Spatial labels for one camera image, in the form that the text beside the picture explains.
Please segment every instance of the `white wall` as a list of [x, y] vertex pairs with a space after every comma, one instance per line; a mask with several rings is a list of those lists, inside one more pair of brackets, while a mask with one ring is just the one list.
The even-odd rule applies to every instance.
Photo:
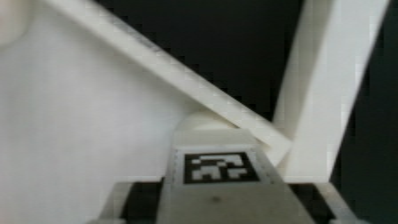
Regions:
[[98, 218], [115, 183], [163, 175], [172, 129], [199, 109], [39, 5], [0, 51], [2, 224]]

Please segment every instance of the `white structure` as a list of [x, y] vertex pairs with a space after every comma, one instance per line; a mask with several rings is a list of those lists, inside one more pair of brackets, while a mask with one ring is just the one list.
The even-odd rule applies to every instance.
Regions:
[[178, 123], [208, 109], [284, 179], [329, 181], [387, 0], [306, 1], [277, 128], [91, 1], [0, 6], [0, 223], [117, 216], [123, 183], [163, 176]]

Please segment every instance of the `white vertical post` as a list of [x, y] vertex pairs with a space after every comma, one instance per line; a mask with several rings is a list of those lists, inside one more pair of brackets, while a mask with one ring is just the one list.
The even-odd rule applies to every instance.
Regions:
[[288, 182], [327, 182], [389, 0], [307, 0], [274, 123]]

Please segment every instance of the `white diagonal beam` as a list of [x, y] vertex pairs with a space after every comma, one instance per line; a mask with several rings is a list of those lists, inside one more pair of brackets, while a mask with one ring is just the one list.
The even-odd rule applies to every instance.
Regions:
[[98, 5], [85, 0], [41, 0], [92, 32], [124, 56], [142, 65], [158, 78], [197, 100], [213, 112], [247, 129], [261, 140], [274, 165], [290, 149], [290, 140], [272, 123], [211, 85], [131, 27]]

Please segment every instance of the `black background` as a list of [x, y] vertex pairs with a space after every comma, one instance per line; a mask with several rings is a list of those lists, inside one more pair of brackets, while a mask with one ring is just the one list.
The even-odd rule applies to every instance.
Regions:
[[[98, 0], [210, 82], [272, 119], [300, 0]], [[369, 60], [332, 182], [357, 215], [398, 223], [398, 0]]]

